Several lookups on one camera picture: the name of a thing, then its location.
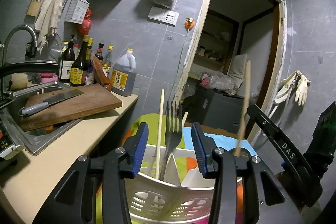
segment beige towel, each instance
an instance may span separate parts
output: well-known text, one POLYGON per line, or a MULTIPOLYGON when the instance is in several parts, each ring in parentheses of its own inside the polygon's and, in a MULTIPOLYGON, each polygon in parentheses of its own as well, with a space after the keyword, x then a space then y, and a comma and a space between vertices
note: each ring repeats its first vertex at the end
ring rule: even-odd
POLYGON ((40 14, 35 22, 35 30, 39 31, 37 50, 41 53, 50 35, 57 33, 57 26, 62 14, 63 0, 44 0, 40 14))

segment bottle label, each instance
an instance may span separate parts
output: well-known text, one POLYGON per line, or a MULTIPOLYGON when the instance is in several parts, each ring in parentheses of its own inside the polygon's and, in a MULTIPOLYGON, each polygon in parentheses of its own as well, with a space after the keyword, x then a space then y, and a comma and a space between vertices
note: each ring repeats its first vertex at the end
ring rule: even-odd
POLYGON ((86 59, 86 60, 90 60, 90 58, 91 58, 91 53, 92 53, 92 49, 91 49, 91 48, 87 48, 87 49, 86 49, 86 55, 85 55, 85 59, 86 59))
POLYGON ((84 84, 87 76, 87 71, 78 68, 71 68, 70 82, 74 85, 84 84))
POLYGON ((59 65, 58 77, 63 80, 70 79, 71 66, 74 61, 64 61, 61 60, 59 65))
POLYGON ((107 75, 110 73, 110 68, 111 68, 111 65, 107 65, 107 64, 103 64, 103 68, 105 69, 107 75))
POLYGON ((123 73, 118 70, 113 70, 112 72, 112 86, 118 90, 125 90, 127 82, 127 73, 123 73))

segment wooden cutting board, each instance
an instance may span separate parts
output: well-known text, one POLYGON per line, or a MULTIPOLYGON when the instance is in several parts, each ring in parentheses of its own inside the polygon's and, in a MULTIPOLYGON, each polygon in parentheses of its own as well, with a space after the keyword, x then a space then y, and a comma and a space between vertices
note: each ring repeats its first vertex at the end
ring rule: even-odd
POLYGON ((39 104, 50 96, 72 89, 81 90, 84 93, 52 105, 32 116, 21 118, 21 129, 23 131, 29 131, 36 128, 47 127, 52 124, 83 118, 123 105, 120 99, 104 87, 99 84, 93 84, 34 95, 29 97, 26 107, 39 104))

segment beige countertop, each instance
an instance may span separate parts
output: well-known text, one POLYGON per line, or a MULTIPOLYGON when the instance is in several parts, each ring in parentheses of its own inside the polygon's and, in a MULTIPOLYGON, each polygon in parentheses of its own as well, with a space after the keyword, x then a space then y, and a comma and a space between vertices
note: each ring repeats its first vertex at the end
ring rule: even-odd
POLYGON ((129 97, 113 94, 122 100, 122 107, 85 118, 37 156, 27 151, 19 153, 18 164, 0 174, 0 185, 6 198, 26 224, 32 223, 48 195, 78 156, 89 154, 138 99, 135 94, 129 97))

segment screw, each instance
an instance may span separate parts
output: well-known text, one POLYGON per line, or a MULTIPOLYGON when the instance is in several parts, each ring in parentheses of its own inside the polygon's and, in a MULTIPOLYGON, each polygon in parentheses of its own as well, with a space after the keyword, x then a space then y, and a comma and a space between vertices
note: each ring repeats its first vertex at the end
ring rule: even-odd
POLYGON ((125 152, 125 148, 123 148, 123 147, 118 147, 118 148, 115 149, 115 152, 118 153, 118 154, 122 154, 122 153, 125 152))
POLYGON ((78 157, 78 160, 79 160, 79 161, 86 161, 86 160, 87 160, 87 155, 80 155, 80 156, 78 157))
POLYGON ((224 149, 223 148, 221 148, 221 147, 216 147, 215 148, 215 152, 217 153, 217 154, 223 154, 224 153, 224 149))
POLYGON ((255 162, 256 164, 258 164, 261 160, 258 156, 253 156, 252 161, 255 162))

